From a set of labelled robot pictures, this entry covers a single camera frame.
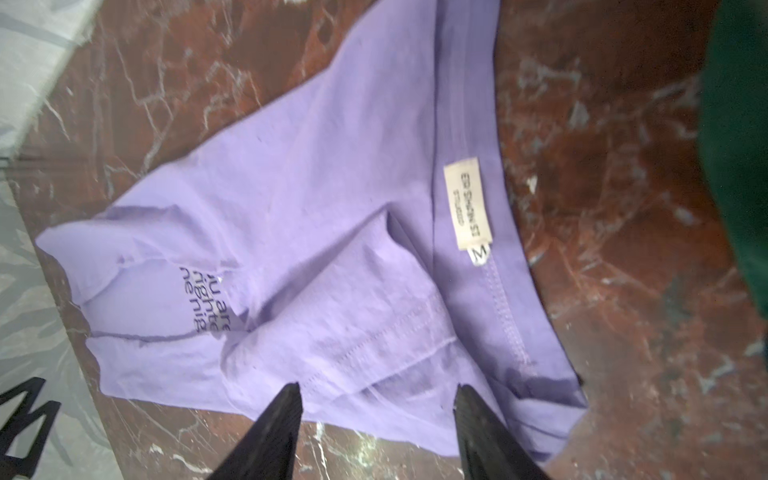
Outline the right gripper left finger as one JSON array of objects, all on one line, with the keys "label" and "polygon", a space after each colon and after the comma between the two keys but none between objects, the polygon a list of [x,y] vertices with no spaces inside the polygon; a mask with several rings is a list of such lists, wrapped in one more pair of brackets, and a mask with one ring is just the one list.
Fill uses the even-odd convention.
[{"label": "right gripper left finger", "polygon": [[291,480],[302,414],[299,384],[286,384],[208,480]]}]

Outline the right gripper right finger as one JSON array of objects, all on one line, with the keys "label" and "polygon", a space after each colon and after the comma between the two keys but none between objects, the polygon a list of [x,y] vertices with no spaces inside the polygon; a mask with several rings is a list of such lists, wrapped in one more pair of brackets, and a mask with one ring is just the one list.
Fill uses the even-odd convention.
[{"label": "right gripper right finger", "polygon": [[458,386],[454,418],[465,479],[549,480],[471,385]]}]

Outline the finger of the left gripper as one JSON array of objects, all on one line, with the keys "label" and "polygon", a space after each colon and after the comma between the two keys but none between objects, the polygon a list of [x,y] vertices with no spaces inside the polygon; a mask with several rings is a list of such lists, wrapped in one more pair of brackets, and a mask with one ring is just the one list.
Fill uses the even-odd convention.
[{"label": "finger of the left gripper", "polygon": [[[2,479],[31,479],[38,468],[61,407],[60,402],[53,400],[49,400],[39,407],[34,407],[34,403],[45,384],[45,379],[31,377],[1,394],[2,405],[14,398],[21,398],[19,405],[1,426]],[[41,420],[42,424],[37,430],[27,454],[23,457],[9,454],[13,441],[38,420]]]}]

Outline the purple t-shirt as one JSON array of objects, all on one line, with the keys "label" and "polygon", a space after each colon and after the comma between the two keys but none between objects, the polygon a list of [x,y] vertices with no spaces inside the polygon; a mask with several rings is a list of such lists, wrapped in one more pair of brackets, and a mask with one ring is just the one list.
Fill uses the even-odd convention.
[{"label": "purple t-shirt", "polygon": [[111,397],[458,452],[474,387],[538,461],[587,402],[503,179],[496,1],[379,1],[330,65],[37,246]]}]

